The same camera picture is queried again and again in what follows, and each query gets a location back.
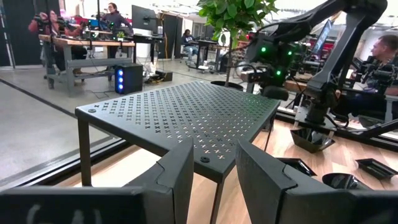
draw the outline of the robotic arm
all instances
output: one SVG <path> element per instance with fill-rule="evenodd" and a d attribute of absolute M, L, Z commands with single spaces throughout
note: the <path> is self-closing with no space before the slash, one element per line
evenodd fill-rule
<path fill-rule="evenodd" d="M 249 44 L 246 58 L 250 62 L 271 64 L 276 75 L 283 73 L 285 77 L 291 61 L 286 58 L 294 52 L 294 47 L 289 42 L 303 39 L 312 27 L 339 11 L 345 11 L 346 29 L 341 39 L 325 62 L 323 70 L 307 83 L 304 91 L 304 94 L 312 98 L 306 121 L 323 124 L 328 108 L 337 105 L 335 91 L 338 80 L 335 79 L 351 63 L 363 32 L 379 20 L 386 8 L 387 0 L 328 0 L 303 15 L 281 22 L 278 29 L 268 37 L 257 32 Z"/>

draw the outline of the woman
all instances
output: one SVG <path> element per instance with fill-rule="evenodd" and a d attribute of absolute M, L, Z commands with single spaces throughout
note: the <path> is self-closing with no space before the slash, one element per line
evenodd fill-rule
<path fill-rule="evenodd" d="M 40 13 L 40 18 L 43 21 L 46 21 L 48 19 L 48 16 L 46 13 L 41 12 Z M 50 20 L 51 20 L 51 25 L 52 25 L 52 32 L 53 34 L 57 35 L 59 32 L 59 24 L 57 23 L 57 14 L 51 10 L 50 11 Z M 39 30 L 38 24 L 36 20 L 32 20 L 32 22 L 29 24 L 28 29 L 31 32 L 36 33 Z M 80 33 L 81 27 L 77 27 L 75 30 L 69 30 L 68 28 L 65 28 L 65 35 L 67 36 L 72 36 L 75 37 Z M 46 26 L 45 28 L 45 33 L 50 34 L 50 28 Z M 82 46 L 72 46 L 72 57 L 73 59 L 86 59 L 86 54 L 87 50 L 82 47 Z M 65 70 L 65 58 L 63 55 L 63 47 L 62 46 L 55 46 L 55 51 L 53 52 L 53 57 L 55 59 L 55 64 L 57 65 L 58 69 L 61 71 Z M 80 68 L 75 68 L 73 69 L 73 73 L 75 75 L 81 74 L 81 69 Z"/>
<path fill-rule="evenodd" d="M 127 19 L 125 19 L 122 15 L 120 15 L 120 13 L 118 11 L 118 7 L 115 3 L 109 3 L 108 10 L 110 13 L 105 14 L 102 17 L 102 20 L 113 22 L 113 27 L 115 29 L 119 29 L 121 24 L 123 23 L 124 25 L 128 26 L 128 28 L 130 28 L 131 34 L 134 33 L 132 31 L 132 26 L 130 25 L 129 21 L 127 21 Z M 108 57 L 115 58 L 117 51 L 118 51 L 118 47 L 116 47 L 116 46 L 108 47 Z"/>
<path fill-rule="evenodd" d="M 181 37 L 182 45 L 184 46 L 183 51 L 188 52 L 188 60 L 192 60 L 192 55 L 198 55 L 198 48 L 194 47 L 192 42 L 195 41 L 195 38 L 191 35 L 190 30 L 185 30 L 184 34 Z"/>

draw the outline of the dark shirt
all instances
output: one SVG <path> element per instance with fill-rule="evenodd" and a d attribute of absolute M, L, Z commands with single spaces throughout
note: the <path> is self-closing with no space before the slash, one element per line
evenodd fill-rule
<path fill-rule="evenodd" d="M 182 45 L 184 45 L 185 47 L 188 47 L 188 46 L 193 45 L 193 44 L 190 44 L 189 42 L 194 41 L 195 38 L 192 35 L 183 35 L 181 37 L 181 40 L 182 40 Z"/>
<path fill-rule="evenodd" d="M 134 33 L 132 31 L 132 26 L 130 25 L 129 21 L 127 21 L 127 19 L 124 18 L 122 15 L 120 15 L 118 12 L 105 14 L 102 17 L 102 20 L 107 20 L 107 21 L 113 22 L 114 23 L 113 26 L 115 29 L 119 29 L 121 24 L 123 23 L 124 25 L 128 26 L 128 28 L 130 28 L 130 31 L 132 34 Z"/>

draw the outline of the black metal table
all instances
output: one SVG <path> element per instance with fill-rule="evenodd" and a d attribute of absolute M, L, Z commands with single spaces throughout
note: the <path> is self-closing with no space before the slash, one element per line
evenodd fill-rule
<path fill-rule="evenodd" d="M 89 123 L 159 156 L 191 137 L 195 172 L 217 183 L 215 223 L 237 140 L 253 141 L 278 106 L 279 100 L 192 82 L 77 107 L 82 184 L 91 186 Z"/>

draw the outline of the person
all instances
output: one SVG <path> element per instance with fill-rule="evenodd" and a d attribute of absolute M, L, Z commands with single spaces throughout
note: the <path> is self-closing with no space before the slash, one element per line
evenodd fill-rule
<path fill-rule="evenodd" d="M 198 48 L 192 44 L 192 42 L 195 41 L 195 38 L 191 35 L 191 31 L 189 29 L 185 30 L 181 40 L 182 45 L 184 46 L 183 51 L 189 53 L 192 51 L 192 54 L 188 54 L 188 59 L 192 60 L 192 55 L 198 55 Z"/>
<path fill-rule="evenodd" d="M 113 27 L 114 29 L 119 29 L 121 27 L 121 24 L 123 23 L 124 25 L 128 26 L 130 29 L 130 35 L 134 34 L 134 31 L 132 30 L 132 26 L 130 25 L 129 21 L 127 21 L 126 18 L 124 18 L 122 15 L 120 15 L 118 11 L 118 6 L 115 3 L 109 3 L 108 4 L 108 10 L 109 13 L 105 14 L 102 17 L 103 21 L 110 21 L 113 22 Z M 111 46 L 108 47 L 108 57 L 109 58 L 115 58 L 116 53 L 118 52 L 117 46 Z"/>
<path fill-rule="evenodd" d="M 43 21 L 48 20 L 48 16 L 44 12 L 41 12 L 39 16 Z M 52 33 L 57 35 L 59 32 L 59 24 L 57 23 L 57 14 L 53 10 L 50 11 L 50 20 L 52 25 Z M 37 33 L 39 31 L 39 25 L 37 21 L 33 19 L 32 22 L 29 24 L 28 29 L 33 33 Z M 70 30 L 68 28 L 65 28 L 65 35 L 75 37 L 80 33 L 80 30 L 81 30 L 80 26 L 76 27 L 75 30 Z M 50 28 L 48 26 L 46 26 L 45 28 L 45 34 L 50 34 Z M 55 64 L 58 67 L 58 69 L 64 71 L 65 58 L 63 55 L 63 47 L 55 45 L 55 50 L 52 53 L 55 60 Z M 87 50 L 83 46 L 76 46 L 76 45 L 72 46 L 73 59 L 86 59 L 86 55 L 87 55 Z M 81 74 L 81 69 L 80 68 L 73 69 L 73 74 L 75 75 Z"/>
<path fill-rule="evenodd" d="M 384 35 L 380 37 L 372 48 L 372 55 L 379 60 L 379 67 L 385 66 L 389 63 L 398 52 L 398 36 Z M 374 81 L 367 82 L 368 87 L 373 87 Z M 394 81 L 392 85 L 387 88 L 385 95 L 398 96 L 398 81 Z M 398 118 L 398 102 L 392 104 L 393 118 Z M 357 116 L 361 111 L 377 111 L 381 113 L 386 112 L 386 101 L 384 95 L 341 95 L 337 107 L 333 108 L 337 114 L 348 116 L 350 113 Z"/>

